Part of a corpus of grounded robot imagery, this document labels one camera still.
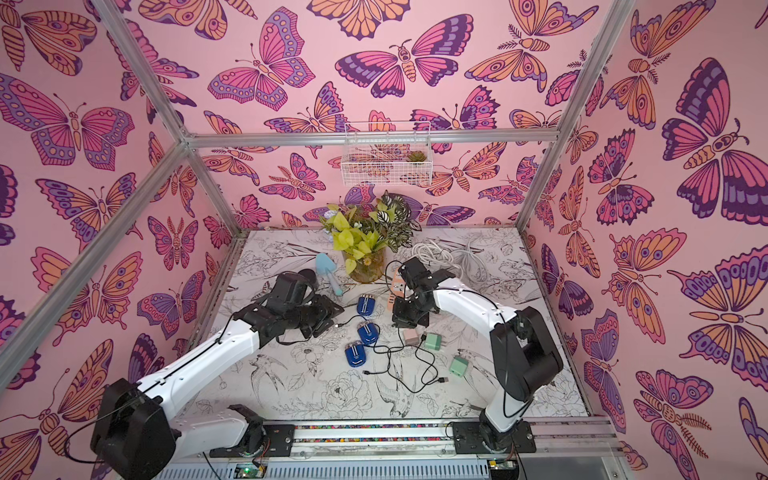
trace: glass vase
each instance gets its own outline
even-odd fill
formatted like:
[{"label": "glass vase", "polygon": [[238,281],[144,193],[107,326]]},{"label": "glass vase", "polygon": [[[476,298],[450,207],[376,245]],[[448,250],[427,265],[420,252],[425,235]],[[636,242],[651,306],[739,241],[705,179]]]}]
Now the glass vase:
[{"label": "glass vase", "polygon": [[[382,275],[384,275],[385,250],[386,249],[382,248],[378,252],[365,255],[360,260],[356,260],[357,266],[349,274],[349,278],[359,283],[373,283],[381,278]],[[344,256],[345,262],[348,258],[351,258],[352,260],[355,259],[355,257],[347,252],[342,252],[342,255]]]}]

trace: potted plant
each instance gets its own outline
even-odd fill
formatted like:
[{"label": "potted plant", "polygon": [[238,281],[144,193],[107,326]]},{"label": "potted plant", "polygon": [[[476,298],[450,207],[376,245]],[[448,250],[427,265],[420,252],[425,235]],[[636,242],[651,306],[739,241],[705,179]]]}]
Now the potted plant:
[{"label": "potted plant", "polygon": [[375,282],[384,274],[385,248],[397,253],[410,247],[413,230],[421,230],[405,199],[387,191],[373,210],[361,205],[328,208],[320,222],[333,238],[333,249],[342,252],[347,275],[360,283]]}]

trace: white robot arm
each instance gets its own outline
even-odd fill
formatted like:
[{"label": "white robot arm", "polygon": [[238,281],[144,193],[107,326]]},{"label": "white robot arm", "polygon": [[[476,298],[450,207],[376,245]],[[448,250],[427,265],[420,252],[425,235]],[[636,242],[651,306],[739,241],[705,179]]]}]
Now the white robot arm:
[{"label": "white robot arm", "polygon": [[[489,448],[508,447],[533,392],[562,369],[541,316],[532,308],[498,305],[447,270],[431,273],[415,258],[400,273],[413,294],[396,300],[396,326],[428,325],[429,311],[440,309],[490,339],[502,388],[481,415],[481,433]],[[175,417],[205,385],[286,329],[300,328],[309,337],[332,326],[331,319],[342,309],[324,296],[305,300],[306,288],[313,288],[314,282],[311,270],[281,273],[272,292],[235,313],[221,332],[176,362],[137,384],[120,379],[110,385],[91,449],[124,478],[136,480],[153,478],[174,458],[198,452],[235,446],[255,452],[263,443],[263,419],[245,406],[198,419]],[[528,345],[521,348],[518,337]]]}]

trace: blue garden trowel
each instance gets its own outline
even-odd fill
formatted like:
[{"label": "blue garden trowel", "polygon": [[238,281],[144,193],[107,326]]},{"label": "blue garden trowel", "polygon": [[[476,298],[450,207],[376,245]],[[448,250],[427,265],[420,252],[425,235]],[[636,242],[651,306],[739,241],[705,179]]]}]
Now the blue garden trowel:
[{"label": "blue garden trowel", "polygon": [[339,285],[339,281],[336,279],[336,275],[333,272],[336,271],[336,264],[324,253],[318,253],[315,257],[315,271],[318,275],[324,276],[336,296],[342,296],[344,294]]}]

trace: white wire basket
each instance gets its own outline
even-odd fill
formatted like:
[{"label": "white wire basket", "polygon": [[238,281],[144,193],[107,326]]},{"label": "white wire basket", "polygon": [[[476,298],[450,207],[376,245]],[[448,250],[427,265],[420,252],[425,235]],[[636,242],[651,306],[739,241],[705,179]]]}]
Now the white wire basket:
[{"label": "white wire basket", "polygon": [[[408,130],[377,132],[371,135],[370,126],[378,122],[356,121],[344,125],[344,150],[341,174],[344,184],[353,186],[367,182],[373,185],[413,185],[428,187],[432,184],[432,142],[428,122],[390,121],[391,127],[404,124]],[[424,123],[423,130],[410,130],[414,123]],[[361,131],[357,125],[364,127]],[[426,159],[411,162],[408,156],[422,152]]]}]

